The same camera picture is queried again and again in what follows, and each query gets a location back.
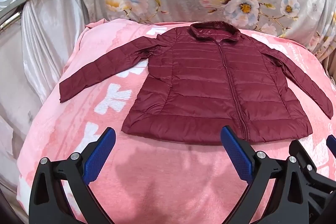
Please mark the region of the maroon quilted down jacket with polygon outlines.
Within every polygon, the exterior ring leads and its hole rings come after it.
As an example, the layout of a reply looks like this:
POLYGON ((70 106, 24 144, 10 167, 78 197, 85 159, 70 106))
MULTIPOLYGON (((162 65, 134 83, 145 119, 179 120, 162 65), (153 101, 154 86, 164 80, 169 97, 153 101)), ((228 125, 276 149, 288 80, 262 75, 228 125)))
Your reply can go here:
POLYGON ((222 21, 115 48, 62 81, 60 102, 143 60, 149 73, 123 122, 128 135, 219 144, 221 129, 229 126, 253 143, 301 139, 313 130, 288 82, 333 117, 331 100, 291 59, 222 21))

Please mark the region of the silver satin curtain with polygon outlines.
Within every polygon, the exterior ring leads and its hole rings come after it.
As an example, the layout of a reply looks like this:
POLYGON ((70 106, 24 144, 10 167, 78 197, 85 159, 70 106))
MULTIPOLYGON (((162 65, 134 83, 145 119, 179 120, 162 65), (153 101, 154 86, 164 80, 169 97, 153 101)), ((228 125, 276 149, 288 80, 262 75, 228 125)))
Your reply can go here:
POLYGON ((30 0, 1 18, 1 199, 22 223, 18 156, 87 19, 83 0, 30 0))

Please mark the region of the pink fleece blanket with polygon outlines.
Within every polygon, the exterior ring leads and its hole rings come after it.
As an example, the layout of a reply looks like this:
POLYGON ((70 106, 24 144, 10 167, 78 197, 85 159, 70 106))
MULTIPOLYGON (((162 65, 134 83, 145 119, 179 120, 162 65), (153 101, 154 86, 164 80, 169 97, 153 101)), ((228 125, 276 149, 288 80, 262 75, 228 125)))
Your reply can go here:
MULTIPOLYGON (((60 81, 104 53, 140 36, 191 23, 143 25, 105 19, 86 26, 63 70, 60 81)), ((326 93, 335 106, 335 87, 319 61, 300 44, 258 32, 241 30, 281 51, 326 93)), ((66 159, 96 141, 106 127, 117 133, 116 145, 96 181, 90 183, 115 223, 222 223, 246 188, 222 146, 187 145, 128 136, 121 126, 147 76, 146 61, 88 88, 66 103, 59 86, 43 104, 18 157, 17 200, 29 211, 31 186, 41 158, 66 159)), ((335 136, 335 116, 329 120, 294 83, 288 86, 309 117, 313 134, 300 140, 318 173, 335 180, 335 157, 326 146, 335 136)))

